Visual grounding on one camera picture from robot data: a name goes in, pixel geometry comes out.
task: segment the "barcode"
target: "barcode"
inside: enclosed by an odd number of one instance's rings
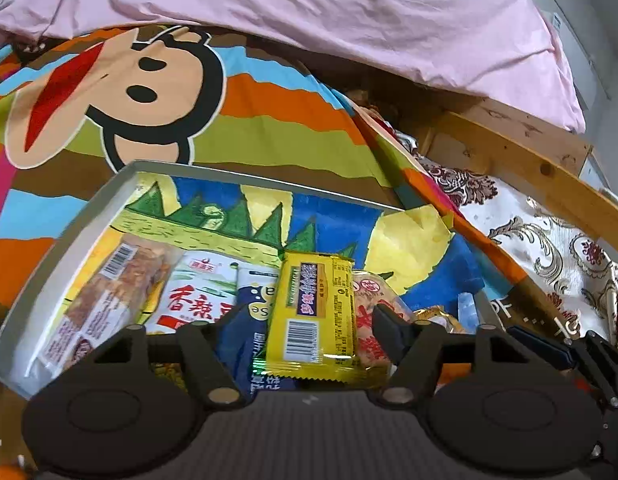
[[[108,262],[104,267],[102,267],[100,274],[110,280],[117,280],[126,267],[126,264],[131,258],[134,257],[137,250],[137,247],[127,244],[120,244],[120,246],[116,249],[116,252],[111,255]]]
[[[318,361],[318,322],[289,319],[284,342],[284,360],[315,363]]]

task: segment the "snack package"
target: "snack package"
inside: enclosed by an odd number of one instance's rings
[[[353,291],[360,362],[365,368],[388,369],[391,362],[372,332],[374,307],[379,303],[384,304],[408,322],[411,321],[412,312],[393,289],[372,272],[354,270]]]
[[[236,307],[241,310],[218,336],[215,353],[247,396],[257,390],[295,389],[294,380],[263,375],[253,367],[253,360],[265,347],[279,272],[271,267],[240,264]]]
[[[333,254],[284,254],[266,342],[268,374],[345,383],[364,377],[352,265]]]
[[[447,314],[441,306],[431,306],[429,308],[422,308],[416,310],[411,319],[413,321],[417,319],[427,319],[438,325],[442,325],[449,334],[464,334],[466,330],[451,314]]]
[[[220,319],[235,305],[240,263],[211,251],[186,251],[144,323],[147,332],[169,334],[195,320],[213,323]]]
[[[65,311],[37,360],[57,377],[133,323],[149,291],[182,250],[125,234]]]

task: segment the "metal screw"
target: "metal screw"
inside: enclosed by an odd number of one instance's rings
[[[233,404],[240,399],[240,393],[233,388],[216,388],[207,396],[214,404]]]
[[[395,386],[384,390],[382,398],[391,404],[407,404],[413,400],[413,392],[408,388]]]
[[[602,446],[596,444],[591,451],[591,458],[598,458],[600,455],[602,455]]]

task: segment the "red monkey mouth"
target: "red monkey mouth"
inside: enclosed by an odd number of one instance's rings
[[[104,42],[99,43],[51,72],[49,81],[40,92],[36,104],[31,108],[25,136],[25,153],[36,142],[51,115],[70,97],[89,73],[103,46]]]

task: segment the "green tree drawing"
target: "green tree drawing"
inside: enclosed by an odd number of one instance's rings
[[[249,215],[247,199],[244,195],[240,197],[238,203],[227,211],[226,220],[220,232],[223,235],[240,238],[250,238],[253,227]]]
[[[157,182],[135,202],[129,204],[127,209],[148,216],[164,217],[164,207],[162,206],[162,192]]]
[[[253,235],[253,241],[282,248],[282,202],[280,202]]]
[[[202,195],[197,194],[191,199],[191,202],[167,216],[167,220],[190,225],[191,227],[200,227],[207,219],[207,216],[202,214],[203,204]]]
[[[346,246],[341,251],[338,251],[338,254],[340,256],[344,256],[345,258],[352,258],[353,257],[353,253],[356,252],[356,247],[357,246],[358,246],[358,242],[353,242],[353,243],[349,244],[348,246]]]
[[[315,218],[311,217],[302,229],[284,247],[285,251],[315,252]]]

